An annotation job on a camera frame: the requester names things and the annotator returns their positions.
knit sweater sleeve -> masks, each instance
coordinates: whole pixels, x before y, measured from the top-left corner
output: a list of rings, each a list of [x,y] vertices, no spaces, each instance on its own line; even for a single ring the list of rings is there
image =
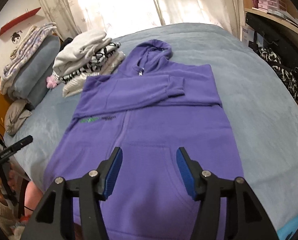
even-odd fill
[[[12,235],[10,226],[14,226],[16,219],[12,214],[12,211],[2,203],[0,203],[0,228],[6,236]]]

floral patterned blanket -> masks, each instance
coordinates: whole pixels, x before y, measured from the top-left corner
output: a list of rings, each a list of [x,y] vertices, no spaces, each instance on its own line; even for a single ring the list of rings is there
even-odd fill
[[[3,68],[3,73],[0,78],[0,91],[3,95],[7,93],[9,87],[12,86],[13,81],[18,74],[19,70],[37,51],[44,39],[56,29],[56,23],[49,22],[42,27],[35,29],[28,41],[20,44],[16,57]]]

metal screw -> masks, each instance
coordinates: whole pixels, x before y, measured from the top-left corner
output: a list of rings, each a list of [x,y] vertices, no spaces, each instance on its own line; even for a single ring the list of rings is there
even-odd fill
[[[54,182],[55,182],[56,184],[61,184],[61,183],[63,182],[63,178],[62,178],[62,177],[57,177],[57,178],[54,180]]]
[[[95,176],[97,176],[98,175],[98,172],[96,171],[96,170],[93,170],[93,171],[90,171],[89,172],[89,176],[90,177],[95,177]]]
[[[239,184],[242,184],[245,182],[245,180],[242,177],[238,177],[238,178],[236,178],[236,182],[238,182]]]
[[[211,172],[210,171],[203,171],[202,173],[202,176],[204,176],[204,177],[209,177],[209,176],[211,176]]]

curtain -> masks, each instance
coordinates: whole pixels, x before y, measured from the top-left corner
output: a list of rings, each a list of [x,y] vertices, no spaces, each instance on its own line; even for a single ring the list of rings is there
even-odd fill
[[[39,3],[47,19],[57,23],[57,35],[63,41],[81,33],[73,20],[68,0],[39,0]]]
[[[115,38],[161,26],[153,0],[68,0],[81,31],[99,29]]]
[[[240,38],[244,23],[242,0],[154,0],[167,24],[197,22],[218,25]]]

blue-gray blanket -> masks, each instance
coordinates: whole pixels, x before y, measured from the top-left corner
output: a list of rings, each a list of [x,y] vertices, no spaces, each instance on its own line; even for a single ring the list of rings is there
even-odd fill
[[[211,65],[245,178],[275,228],[281,228],[298,214],[298,106],[287,89],[257,54],[214,25],[163,26],[115,42],[128,55],[137,44],[151,39],[172,46],[172,61]],[[45,167],[80,98],[62,98],[62,88],[47,93],[13,138],[4,136],[7,145],[33,136],[33,143],[15,157],[40,188]]]

